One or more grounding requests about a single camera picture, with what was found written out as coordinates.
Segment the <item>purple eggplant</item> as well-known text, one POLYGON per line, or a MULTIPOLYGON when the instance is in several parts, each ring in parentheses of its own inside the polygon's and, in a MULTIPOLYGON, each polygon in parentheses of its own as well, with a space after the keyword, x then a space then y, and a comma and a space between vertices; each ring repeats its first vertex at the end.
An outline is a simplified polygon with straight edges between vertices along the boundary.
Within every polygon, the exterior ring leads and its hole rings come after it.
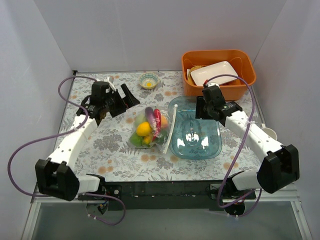
POLYGON ((145 117, 146 117, 148 123, 151 126, 155 127, 157 123, 156 123, 156 117, 154 115, 153 108, 148 106, 148 107, 145 108, 144 112, 145 112, 145 117))

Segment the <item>yellow lemon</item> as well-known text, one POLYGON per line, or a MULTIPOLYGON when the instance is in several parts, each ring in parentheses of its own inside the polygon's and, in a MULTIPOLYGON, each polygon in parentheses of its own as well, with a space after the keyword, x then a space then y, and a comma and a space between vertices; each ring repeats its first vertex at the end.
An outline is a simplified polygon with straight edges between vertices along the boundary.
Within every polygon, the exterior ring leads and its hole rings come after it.
POLYGON ((145 121, 136 127, 136 134, 140 137, 146 137, 152 133, 153 129, 150 124, 145 121))

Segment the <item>red chili pepper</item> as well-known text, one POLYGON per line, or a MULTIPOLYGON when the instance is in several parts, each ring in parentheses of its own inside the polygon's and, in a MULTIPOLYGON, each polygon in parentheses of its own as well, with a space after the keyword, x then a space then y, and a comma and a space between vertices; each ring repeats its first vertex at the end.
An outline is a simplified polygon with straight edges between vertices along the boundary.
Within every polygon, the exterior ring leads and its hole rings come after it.
POLYGON ((161 115, 161 111, 157 108, 154 110, 153 113, 154 113, 155 123, 156 123, 156 129, 153 135, 153 140, 154 140, 155 138, 158 138, 160 136, 161 127, 162 127, 162 115, 161 115))

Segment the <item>green cabbage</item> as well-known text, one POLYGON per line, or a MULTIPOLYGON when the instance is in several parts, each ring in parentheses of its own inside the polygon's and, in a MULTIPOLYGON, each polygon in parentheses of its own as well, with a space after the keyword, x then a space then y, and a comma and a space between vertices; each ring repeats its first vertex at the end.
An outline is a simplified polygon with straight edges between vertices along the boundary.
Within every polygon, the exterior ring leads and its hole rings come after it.
POLYGON ((137 135, 136 132, 134 132, 130 138, 129 138, 129 142, 134 146, 134 147, 141 147, 143 145, 143 139, 144 137, 143 136, 139 136, 137 135))

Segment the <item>clear zip top bag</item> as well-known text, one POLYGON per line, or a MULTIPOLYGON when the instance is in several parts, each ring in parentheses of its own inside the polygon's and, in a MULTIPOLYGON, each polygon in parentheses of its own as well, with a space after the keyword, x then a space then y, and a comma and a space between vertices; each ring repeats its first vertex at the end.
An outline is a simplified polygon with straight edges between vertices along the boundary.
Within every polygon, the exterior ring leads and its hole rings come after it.
MULTIPOLYGON (((174 131, 174 125, 175 125, 175 121, 176 121, 176 115, 177 115, 177 109, 178 109, 178 105, 177 104, 174 104, 173 106, 169 107, 169 108, 161 108, 161 107, 156 107, 156 106, 150 106, 153 108, 153 111, 155 109, 159 109, 160 112, 161 112, 161 115, 164 115, 166 118, 167 118, 167 121, 168 121, 168 126, 166 128, 161 128, 162 129, 165 129, 168 133, 168 137, 167 137, 167 141, 163 144, 157 144, 155 142, 156 138, 152 140, 152 144, 151 145, 142 145, 141 147, 135 147, 133 146, 129 140, 128 140, 128 143, 130 144, 130 146, 136 148, 136 149, 150 149, 152 148, 153 146, 156 146, 159 151, 163 154, 166 154, 168 149, 169 149, 169 145, 170 145, 170 142, 171 142, 171 139, 172 139, 172 136, 173 136, 173 131, 174 131)), ((133 124, 133 132, 136 132, 136 128, 139 124, 143 123, 143 122, 148 122, 148 120, 146 119, 146 116, 145 116, 145 109, 142 110, 138 116, 136 117, 135 119, 135 122, 133 124)), ((155 133, 155 130, 156 130, 156 126, 151 126, 152 128, 152 133, 150 135, 153 135, 154 136, 154 133, 155 133)))

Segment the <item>orange green mango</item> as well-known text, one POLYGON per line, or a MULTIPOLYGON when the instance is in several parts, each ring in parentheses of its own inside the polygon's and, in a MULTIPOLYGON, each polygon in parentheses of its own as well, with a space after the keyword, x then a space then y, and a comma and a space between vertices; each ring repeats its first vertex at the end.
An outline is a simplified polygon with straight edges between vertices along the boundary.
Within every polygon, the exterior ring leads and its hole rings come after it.
POLYGON ((142 145, 143 146, 150 146, 152 144, 153 138, 154 138, 154 136, 152 134, 144 136, 142 139, 142 145))

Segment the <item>orange peach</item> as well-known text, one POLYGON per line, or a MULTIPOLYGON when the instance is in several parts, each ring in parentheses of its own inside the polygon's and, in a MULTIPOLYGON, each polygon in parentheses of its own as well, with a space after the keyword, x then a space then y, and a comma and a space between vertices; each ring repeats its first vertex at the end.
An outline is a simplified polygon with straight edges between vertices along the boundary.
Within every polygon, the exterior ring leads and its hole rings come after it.
POLYGON ((161 128, 167 128, 168 127, 168 120, 164 115, 161 115, 161 128))

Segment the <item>dark green lime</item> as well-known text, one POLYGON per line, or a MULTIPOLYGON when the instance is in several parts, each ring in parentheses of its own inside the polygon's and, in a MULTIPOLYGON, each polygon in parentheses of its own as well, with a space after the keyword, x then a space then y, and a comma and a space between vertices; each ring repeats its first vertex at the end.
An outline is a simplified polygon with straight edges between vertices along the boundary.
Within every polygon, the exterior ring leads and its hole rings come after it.
POLYGON ((162 129, 159 133, 159 136, 155 139, 156 144, 162 145, 168 139, 168 132, 165 129, 162 129))

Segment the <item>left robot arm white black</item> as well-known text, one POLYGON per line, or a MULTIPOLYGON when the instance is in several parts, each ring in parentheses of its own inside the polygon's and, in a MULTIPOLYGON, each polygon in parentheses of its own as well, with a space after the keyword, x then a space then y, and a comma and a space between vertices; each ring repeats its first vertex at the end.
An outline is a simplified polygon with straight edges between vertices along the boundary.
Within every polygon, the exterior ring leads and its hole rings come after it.
POLYGON ((124 97, 121 97, 108 79, 93 81, 90 94, 76 105, 78 110, 72 126, 68 132, 63 133, 62 142, 47 159, 39 159, 35 164, 40 193, 66 201, 85 193, 89 193, 95 200, 101 200, 106 196, 103 177, 95 174, 77 177, 74 168, 88 138, 107 114, 114 118, 140 104, 126 84, 120 87, 124 97))

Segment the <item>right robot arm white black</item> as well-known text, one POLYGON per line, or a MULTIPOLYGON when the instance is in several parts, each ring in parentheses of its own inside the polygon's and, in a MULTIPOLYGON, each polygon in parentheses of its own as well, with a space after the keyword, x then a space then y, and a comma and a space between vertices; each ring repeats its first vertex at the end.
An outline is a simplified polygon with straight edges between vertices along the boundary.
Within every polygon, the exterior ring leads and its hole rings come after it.
POLYGON ((205 84, 196 99, 197 119, 215 120, 241 138, 260 162, 258 169, 226 174, 222 185, 227 195, 237 199, 245 190, 262 189, 273 194, 300 178, 299 151, 283 145, 259 128, 234 101, 226 102, 216 83, 205 84))

